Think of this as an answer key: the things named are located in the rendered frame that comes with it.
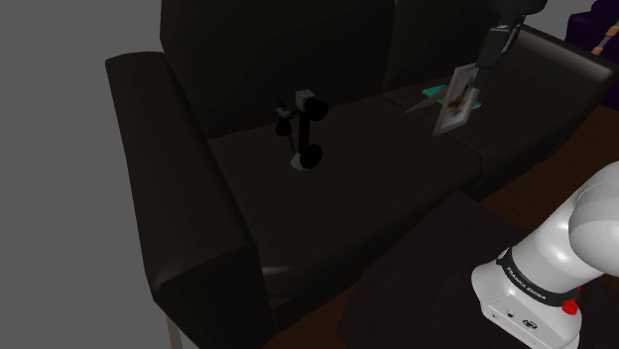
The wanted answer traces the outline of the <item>black vintage telephone handset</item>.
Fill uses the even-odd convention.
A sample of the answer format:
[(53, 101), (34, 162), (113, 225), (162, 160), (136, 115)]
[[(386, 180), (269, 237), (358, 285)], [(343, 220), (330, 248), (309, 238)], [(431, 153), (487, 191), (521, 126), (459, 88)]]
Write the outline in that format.
[[(276, 126), (276, 134), (279, 137), (287, 137), (293, 154), (291, 166), (297, 171), (305, 171), (315, 168), (321, 161), (323, 151), (318, 144), (310, 143), (310, 122), (322, 120), (328, 110), (328, 104), (325, 101), (318, 99), (315, 94), (309, 90), (299, 90), (296, 92), (297, 110), (289, 110), (284, 101), (279, 101), (279, 106), (276, 108), (278, 122)], [(295, 146), (292, 137), (293, 129), (291, 120), (295, 117), (299, 118), (299, 135), (298, 145)]]

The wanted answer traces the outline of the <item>dark brown leather sofa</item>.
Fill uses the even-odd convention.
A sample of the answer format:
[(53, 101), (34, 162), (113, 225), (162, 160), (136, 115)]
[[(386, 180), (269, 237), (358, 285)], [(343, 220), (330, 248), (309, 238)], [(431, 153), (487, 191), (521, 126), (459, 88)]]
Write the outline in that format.
[[(362, 275), (451, 194), (481, 200), (481, 103), (433, 135), (406, 113), (476, 63), (488, 0), (161, 0), (157, 52), (109, 58), (155, 304), (198, 349), (262, 349)], [(297, 171), (276, 108), (309, 89), (323, 151)]]

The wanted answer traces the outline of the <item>grey picture frame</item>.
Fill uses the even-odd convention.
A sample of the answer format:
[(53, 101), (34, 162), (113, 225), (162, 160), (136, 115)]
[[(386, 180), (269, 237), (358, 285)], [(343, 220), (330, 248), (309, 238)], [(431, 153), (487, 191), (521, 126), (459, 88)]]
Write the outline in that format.
[(424, 101), (406, 110), (406, 113), (440, 104), (440, 112), (433, 129), (434, 136), (464, 125), (474, 109), (473, 105), (479, 93), (479, 90), (473, 86), (476, 74), (477, 68), (474, 63), (457, 67), (446, 90), (427, 97)]

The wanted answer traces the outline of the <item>teal flat book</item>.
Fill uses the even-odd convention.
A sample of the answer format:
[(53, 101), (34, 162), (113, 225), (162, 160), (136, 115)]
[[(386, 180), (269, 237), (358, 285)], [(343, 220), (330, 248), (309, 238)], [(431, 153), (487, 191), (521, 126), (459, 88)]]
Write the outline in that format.
[[(429, 87), (429, 88), (424, 89), (422, 91), (422, 94), (427, 96), (427, 97), (432, 97), (432, 96), (434, 96), (434, 95), (438, 94), (439, 92), (442, 92), (443, 90), (446, 90), (446, 89), (447, 89), (447, 85), (441, 84), (441, 85), (438, 85), (438, 86)], [(481, 103), (479, 101), (475, 101), (474, 105), (473, 105), (473, 108), (477, 109), (480, 106), (481, 106)]]

